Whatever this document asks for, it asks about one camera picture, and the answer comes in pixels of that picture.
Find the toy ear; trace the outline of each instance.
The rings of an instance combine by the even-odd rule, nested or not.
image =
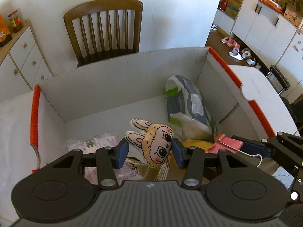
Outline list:
[[[145,120],[139,120],[139,119],[133,119],[133,120],[130,121],[130,123],[133,124],[134,126],[136,126],[137,128],[139,128],[141,130],[145,130],[145,131],[151,125],[150,122],[147,122]]]
[[[125,133],[126,141],[135,145],[138,148],[141,148],[143,138],[144,138],[144,136],[137,132],[128,131]]]

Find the barcode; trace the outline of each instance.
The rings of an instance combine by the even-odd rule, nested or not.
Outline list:
[[[93,146],[97,146],[94,140],[89,140],[85,142],[87,148],[91,148]]]

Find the plush toy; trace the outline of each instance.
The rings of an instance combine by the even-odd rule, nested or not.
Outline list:
[[[169,126],[133,119],[130,124],[144,131],[128,131],[125,139],[143,155],[148,166],[157,168],[168,159],[174,133]]]

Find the orange package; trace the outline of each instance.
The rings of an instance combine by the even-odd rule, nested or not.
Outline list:
[[[7,44],[10,40],[12,40],[12,36],[2,16],[0,15],[0,48]]]

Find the brown floor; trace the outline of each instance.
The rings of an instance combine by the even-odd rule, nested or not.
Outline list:
[[[221,42],[224,37],[218,31],[211,30],[205,46],[212,47],[228,65],[251,66],[246,63],[246,60],[239,61],[229,56],[228,52],[231,52],[232,48]]]

